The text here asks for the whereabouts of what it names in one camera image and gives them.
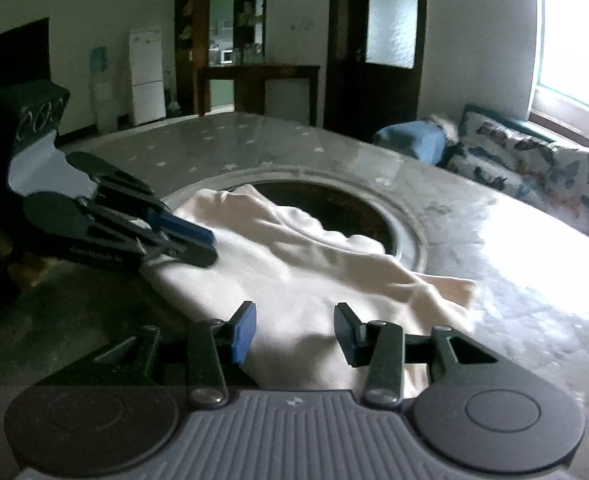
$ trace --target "refrigerator door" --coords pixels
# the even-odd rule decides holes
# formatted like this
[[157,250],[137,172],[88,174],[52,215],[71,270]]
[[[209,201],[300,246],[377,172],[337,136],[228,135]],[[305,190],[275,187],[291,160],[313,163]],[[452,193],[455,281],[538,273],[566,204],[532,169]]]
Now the refrigerator door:
[[132,117],[134,126],[166,116],[163,81],[132,87]]
[[163,80],[160,29],[130,34],[130,74],[132,86]]

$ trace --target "beige cloth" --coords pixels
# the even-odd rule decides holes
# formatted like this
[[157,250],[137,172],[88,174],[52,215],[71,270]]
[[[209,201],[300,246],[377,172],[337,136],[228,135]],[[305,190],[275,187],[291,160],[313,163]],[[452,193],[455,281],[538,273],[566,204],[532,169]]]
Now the beige cloth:
[[[367,369],[346,364],[334,337],[341,301],[363,321],[392,321],[410,334],[427,335],[436,324],[471,332],[466,307],[474,282],[410,272],[379,242],[327,232],[252,186],[201,190],[175,214],[214,232],[219,260],[209,269],[166,260],[143,275],[196,320],[229,319],[243,301],[254,301],[257,333],[243,368],[263,388],[360,394]],[[426,386],[425,367],[408,366],[405,397]]]

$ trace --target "marble tabletop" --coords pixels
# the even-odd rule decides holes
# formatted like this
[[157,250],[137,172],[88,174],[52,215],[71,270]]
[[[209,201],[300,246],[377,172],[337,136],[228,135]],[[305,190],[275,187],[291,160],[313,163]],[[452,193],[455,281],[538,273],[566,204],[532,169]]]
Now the marble tabletop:
[[[136,128],[75,148],[142,178],[159,196],[213,175],[287,164],[336,174],[402,204],[425,232],[425,272],[479,283],[475,338],[583,403],[587,432],[571,471],[589,480],[586,236],[499,192],[398,153],[247,114]],[[63,264],[16,304],[0,308],[0,388],[16,391],[134,330],[142,319],[174,327],[183,322],[141,278]],[[0,410],[14,394],[0,394]],[[4,462],[2,440],[0,434],[5,480],[16,466]]]

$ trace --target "ribbed gray panel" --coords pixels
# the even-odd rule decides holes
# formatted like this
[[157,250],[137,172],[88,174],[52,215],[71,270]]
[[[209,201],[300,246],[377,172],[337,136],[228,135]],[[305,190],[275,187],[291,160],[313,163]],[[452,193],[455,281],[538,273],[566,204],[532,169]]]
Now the ribbed gray panel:
[[[190,416],[157,455],[112,480],[465,480],[488,478],[443,462],[394,413],[350,392],[243,392]],[[563,469],[541,475],[570,480]],[[17,480],[52,477],[25,470]]]

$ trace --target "window sill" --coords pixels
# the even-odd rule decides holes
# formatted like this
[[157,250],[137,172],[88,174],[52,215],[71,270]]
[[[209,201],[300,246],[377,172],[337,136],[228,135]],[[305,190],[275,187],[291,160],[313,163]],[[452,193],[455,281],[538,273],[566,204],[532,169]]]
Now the window sill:
[[538,86],[530,121],[589,148],[589,108]]

